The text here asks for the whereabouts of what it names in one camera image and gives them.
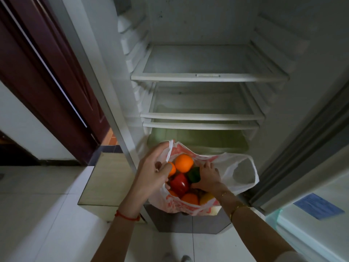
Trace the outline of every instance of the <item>plastic bag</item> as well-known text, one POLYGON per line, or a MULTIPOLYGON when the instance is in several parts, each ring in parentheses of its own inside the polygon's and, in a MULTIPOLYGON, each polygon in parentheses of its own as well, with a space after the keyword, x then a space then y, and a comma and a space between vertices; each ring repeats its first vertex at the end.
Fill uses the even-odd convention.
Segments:
MULTIPOLYGON (((180 154, 187 154, 197 162, 210 161, 219 170, 222 183, 224 183, 235 195, 240 194, 259 182, 256 167, 251 156, 246 154, 223 153, 218 155, 199 155, 193 153, 180 142, 169 141, 170 146, 158 157, 157 161, 165 163, 173 161, 180 154)), ((189 204, 173 197, 168 190, 163 187, 149 197, 149 203, 167 213, 186 212, 192 216, 216 215, 219 202, 213 198, 202 206, 189 204)))

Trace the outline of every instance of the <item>blue sticker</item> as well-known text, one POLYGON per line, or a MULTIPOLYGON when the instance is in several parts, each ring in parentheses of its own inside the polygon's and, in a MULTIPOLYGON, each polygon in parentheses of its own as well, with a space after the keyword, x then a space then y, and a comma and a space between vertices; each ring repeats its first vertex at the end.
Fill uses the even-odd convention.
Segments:
POLYGON ((345 212, 314 193, 305 196, 294 204, 317 220, 322 220, 345 212))

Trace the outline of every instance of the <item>red string bracelet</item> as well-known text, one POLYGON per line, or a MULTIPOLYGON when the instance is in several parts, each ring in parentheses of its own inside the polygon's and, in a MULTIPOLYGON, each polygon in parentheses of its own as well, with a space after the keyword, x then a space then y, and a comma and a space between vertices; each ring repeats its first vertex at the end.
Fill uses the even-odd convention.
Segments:
POLYGON ((126 217, 125 215, 122 215, 119 210, 116 211, 115 213, 115 217, 117 216, 120 216, 121 218, 124 218, 125 220, 128 220, 128 221, 139 221, 141 219, 141 215, 138 214, 138 217, 137 218, 129 218, 129 217, 126 217))

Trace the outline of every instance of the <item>person's left arm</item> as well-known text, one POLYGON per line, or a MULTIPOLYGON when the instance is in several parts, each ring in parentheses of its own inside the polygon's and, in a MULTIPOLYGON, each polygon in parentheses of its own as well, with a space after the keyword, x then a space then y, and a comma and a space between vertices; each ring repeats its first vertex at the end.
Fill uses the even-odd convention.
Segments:
MULTIPOLYGON (((140 161, 133 184, 118 209, 120 214, 132 219, 137 218, 149 196, 168 181, 168 174, 172 169, 171 164, 167 163, 158 171, 161 164, 156 162, 156 159, 168 146, 168 141, 160 143, 140 161)), ((120 216, 115 217, 91 262, 124 261, 134 224, 134 221, 120 216)))

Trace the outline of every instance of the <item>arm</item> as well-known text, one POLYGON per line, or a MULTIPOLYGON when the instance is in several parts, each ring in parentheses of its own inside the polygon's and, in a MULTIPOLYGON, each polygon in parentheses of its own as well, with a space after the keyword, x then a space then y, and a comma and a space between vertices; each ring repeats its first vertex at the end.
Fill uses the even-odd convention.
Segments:
MULTIPOLYGON (((168 181, 172 165, 166 164, 163 169, 158 171, 161 164, 156 162, 156 159, 168 146, 168 141, 157 145, 140 161, 133 184, 119 206, 118 211, 122 215, 137 218, 149 196, 168 181)), ((91 262, 124 261, 134 224, 134 221, 126 220, 120 216, 115 217, 91 262)))
POLYGON ((206 162, 200 166, 201 181, 192 184, 210 192, 221 204, 228 216, 233 213, 231 221, 242 242, 257 262, 273 262, 279 255, 294 249, 257 214, 240 205, 239 199, 221 183, 218 170, 213 163, 206 162))

